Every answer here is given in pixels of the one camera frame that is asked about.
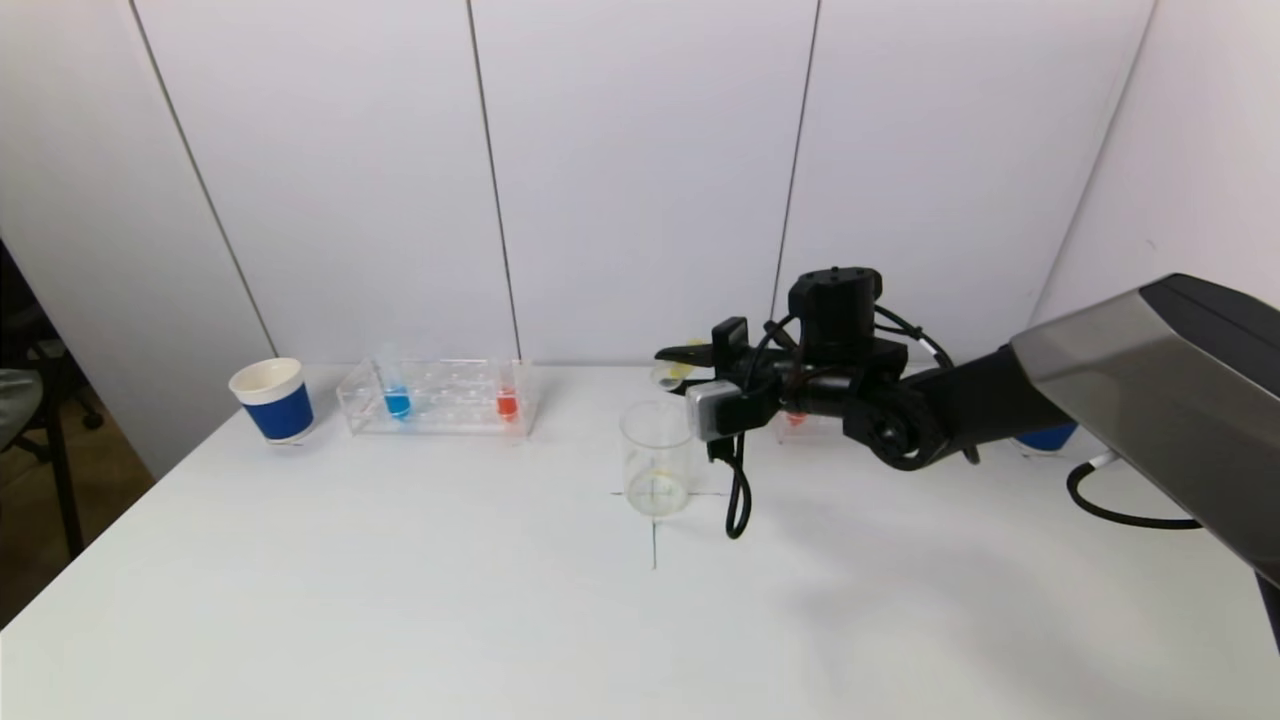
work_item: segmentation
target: white table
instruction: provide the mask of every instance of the white table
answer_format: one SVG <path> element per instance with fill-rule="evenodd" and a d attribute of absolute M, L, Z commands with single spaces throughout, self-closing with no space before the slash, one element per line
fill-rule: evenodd
<path fill-rule="evenodd" d="M 4 720 L 1280 717 L 1252 574 L 1084 515 L 1073 461 L 756 432 L 740 541 L 714 495 L 654 533 L 611 495 L 644 370 L 549 370 L 527 441 L 351 437 L 342 372 L 301 446 L 237 414 L 4 630 Z"/>

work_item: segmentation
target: glass beaker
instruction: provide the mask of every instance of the glass beaker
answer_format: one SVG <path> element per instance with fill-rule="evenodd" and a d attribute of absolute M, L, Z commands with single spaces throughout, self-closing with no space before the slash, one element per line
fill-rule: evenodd
<path fill-rule="evenodd" d="M 650 518 L 681 510 L 696 479 L 696 446 L 681 402 L 649 401 L 622 413 L 622 491 Z"/>

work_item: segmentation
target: blue object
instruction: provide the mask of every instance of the blue object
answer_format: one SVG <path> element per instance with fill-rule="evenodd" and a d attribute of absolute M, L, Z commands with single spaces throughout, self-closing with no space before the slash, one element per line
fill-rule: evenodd
<path fill-rule="evenodd" d="M 257 429 L 262 430 L 266 439 L 280 442 L 301 436 L 311 427 L 315 415 L 311 413 L 311 398 L 307 397 L 307 386 L 302 383 L 297 389 L 273 402 L 262 405 L 250 405 L 242 402 L 248 410 L 250 418 L 257 423 Z"/>
<path fill-rule="evenodd" d="M 392 414 L 392 418 L 408 418 L 408 391 L 404 386 L 387 389 L 383 397 L 387 400 L 387 410 Z"/>
<path fill-rule="evenodd" d="M 1047 430 L 1036 430 L 1034 433 L 1020 434 L 1016 439 L 1033 450 L 1039 450 L 1042 452 L 1057 452 L 1059 450 L 1062 450 L 1062 446 L 1066 445 L 1066 441 L 1071 438 L 1071 433 L 1074 433 L 1078 427 L 1079 425 L 1075 423 L 1068 423 Z"/>

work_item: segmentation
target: test tube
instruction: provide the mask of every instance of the test tube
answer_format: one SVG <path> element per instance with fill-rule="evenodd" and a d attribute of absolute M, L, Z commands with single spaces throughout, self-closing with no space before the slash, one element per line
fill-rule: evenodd
<path fill-rule="evenodd" d="M 394 350 L 384 347 L 374 359 L 378 370 L 378 382 L 383 386 L 383 400 L 387 402 L 387 411 L 392 418 L 408 418 L 411 404 L 404 377 L 401 373 L 399 360 L 396 359 Z"/>
<path fill-rule="evenodd" d="M 515 423 L 520 419 L 515 363 L 504 360 L 493 363 L 498 366 L 498 415 L 507 423 Z"/>

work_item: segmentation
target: red liquid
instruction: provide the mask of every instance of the red liquid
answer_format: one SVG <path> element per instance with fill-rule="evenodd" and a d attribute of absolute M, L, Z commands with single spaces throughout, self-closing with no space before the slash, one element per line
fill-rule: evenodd
<path fill-rule="evenodd" d="M 498 393 L 498 415 L 508 423 L 515 423 L 520 416 L 520 402 L 516 400 L 516 391 L 502 388 Z"/>

